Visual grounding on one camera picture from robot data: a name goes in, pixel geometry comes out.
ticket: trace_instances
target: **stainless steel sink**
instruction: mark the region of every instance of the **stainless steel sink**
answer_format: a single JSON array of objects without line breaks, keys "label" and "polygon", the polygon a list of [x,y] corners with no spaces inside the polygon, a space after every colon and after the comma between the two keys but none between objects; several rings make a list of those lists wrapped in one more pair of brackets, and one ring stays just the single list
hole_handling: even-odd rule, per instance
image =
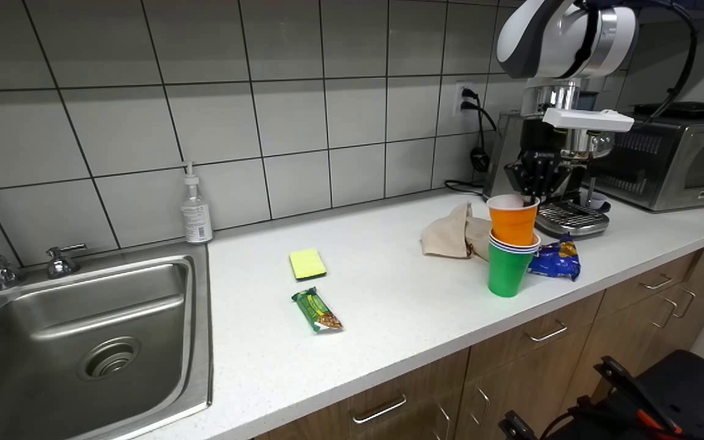
[{"label": "stainless steel sink", "polygon": [[205,248],[0,292],[0,437],[135,437],[209,404]]}]

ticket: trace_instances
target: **microwave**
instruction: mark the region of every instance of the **microwave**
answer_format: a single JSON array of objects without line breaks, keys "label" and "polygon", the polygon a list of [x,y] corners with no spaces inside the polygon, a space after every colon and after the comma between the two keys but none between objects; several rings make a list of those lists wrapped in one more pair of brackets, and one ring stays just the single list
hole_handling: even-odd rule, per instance
[{"label": "microwave", "polygon": [[704,105],[682,105],[665,118],[635,118],[614,138],[608,157],[588,163],[594,185],[645,210],[704,206]]}]

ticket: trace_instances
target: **cabinet handle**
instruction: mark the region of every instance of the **cabinet handle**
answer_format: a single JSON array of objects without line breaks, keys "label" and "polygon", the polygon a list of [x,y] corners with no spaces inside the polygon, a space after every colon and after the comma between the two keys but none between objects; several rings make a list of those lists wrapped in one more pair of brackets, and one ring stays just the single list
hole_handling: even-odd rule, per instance
[{"label": "cabinet handle", "polygon": [[444,422],[453,422],[450,414],[444,410],[444,405],[438,405],[440,416],[444,417]]},{"label": "cabinet handle", "polygon": [[450,414],[444,410],[444,405],[440,405],[440,404],[434,404],[434,405],[438,405],[440,416],[444,417],[444,428],[442,428],[440,433],[447,433],[450,425],[453,425],[453,417],[450,417]]},{"label": "cabinet handle", "polygon": [[376,420],[376,417],[383,417],[383,416],[389,416],[389,414],[403,409],[405,404],[409,404],[409,402],[405,402],[405,393],[401,393],[398,402],[387,404],[387,405],[376,409],[376,410],[370,414],[370,416],[352,416],[352,422],[354,422],[354,425],[366,425],[366,422],[371,422],[371,420]]},{"label": "cabinet handle", "polygon": [[690,300],[686,300],[684,311],[682,311],[679,315],[674,315],[674,318],[678,318],[678,321],[686,318],[686,312],[690,312],[690,309],[695,305],[695,300],[696,300],[696,292],[690,292]]},{"label": "cabinet handle", "polygon": [[470,410],[470,417],[472,417],[475,425],[480,425],[480,417],[472,410]]},{"label": "cabinet handle", "polygon": [[492,395],[480,383],[475,383],[475,388],[482,395],[482,402],[492,404]]},{"label": "cabinet handle", "polygon": [[547,343],[547,340],[552,340],[552,338],[557,338],[557,334],[565,334],[565,332],[570,329],[563,321],[554,321],[554,323],[559,326],[557,329],[552,329],[552,332],[547,332],[547,334],[541,334],[541,338],[528,334],[528,340],[535,343],[535,344],[542,344],[542,343]]},{"label": "cabinet handle", "polygon": [[659,292],[659,288],[671,285],[671,283],[674,283],[674,278],[665,277],[665,281],[659,281],[659,283],[641,283],[641,285],[645,285],[645,292]]},{"label": "cabinet handle", "polygon": [[678,303],[674,300],[670,300],[670,299],[665,299],[665,303],[670,303],[670,309],[671,311],[668,311],[668,315],[665,315],[665,321],[653,321],[653,327],[668,327],[668,323],[670,323],[670,318],[674,315],[674,311],[678,311]]}]

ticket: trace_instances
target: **pump bottle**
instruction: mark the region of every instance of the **pump bottle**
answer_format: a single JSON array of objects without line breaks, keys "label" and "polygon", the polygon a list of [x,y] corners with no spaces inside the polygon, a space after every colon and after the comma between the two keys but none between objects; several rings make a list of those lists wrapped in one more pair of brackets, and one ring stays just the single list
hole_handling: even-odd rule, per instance
[{"label": "pump bottle", "polygon": [[184,178],[187,197],[180,204],[185,243],[202,244],[213,239],[209,208],[200,195],[200,178],[192,163],[185,163]]}]

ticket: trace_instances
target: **countertop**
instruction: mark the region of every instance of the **countertop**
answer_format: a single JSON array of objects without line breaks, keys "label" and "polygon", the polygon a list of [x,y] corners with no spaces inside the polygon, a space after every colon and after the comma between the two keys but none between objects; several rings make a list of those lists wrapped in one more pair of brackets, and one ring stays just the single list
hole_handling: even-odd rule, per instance
[{"label": "countertop", "polygon": [[[610,228],[580,239],[577,281],[528,277],[492,296],[487,262],[423,256],[421,229],[472,204],[433,194],[217,235],[209,255],[213,405],[143,437],[252,437],[594,296],[704,248],[704,208],[645,212],[614,204]],[[328,277],[293,281],[288,252],[318,248]],[[345,323],[316,334],[291,293],[318,285]]]}]

